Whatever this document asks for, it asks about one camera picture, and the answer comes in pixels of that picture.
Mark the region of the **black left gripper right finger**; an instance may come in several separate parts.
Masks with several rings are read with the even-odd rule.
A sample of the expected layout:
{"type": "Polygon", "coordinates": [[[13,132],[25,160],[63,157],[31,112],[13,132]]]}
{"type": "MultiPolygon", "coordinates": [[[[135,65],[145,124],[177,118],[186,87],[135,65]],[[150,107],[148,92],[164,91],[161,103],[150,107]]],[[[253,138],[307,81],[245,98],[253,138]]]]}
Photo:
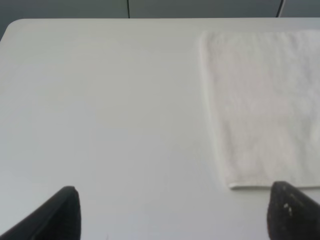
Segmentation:
{"type": "Polygon", "coordinates": [[[286,181],[270,189],[267,231],[271,240],[318,240],[320,204],[286,181]]]}

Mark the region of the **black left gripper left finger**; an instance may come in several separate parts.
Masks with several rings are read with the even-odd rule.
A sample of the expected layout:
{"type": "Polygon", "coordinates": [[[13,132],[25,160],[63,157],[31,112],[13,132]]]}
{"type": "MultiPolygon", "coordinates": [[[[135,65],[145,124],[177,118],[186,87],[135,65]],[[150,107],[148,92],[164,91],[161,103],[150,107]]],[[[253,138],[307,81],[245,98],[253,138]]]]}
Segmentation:
{"type": "Polygon", "coordinates": [[[3,233],[2,240],[79,240],[82,232],[80,196],[65,186],[34,212],[3,233]]]}

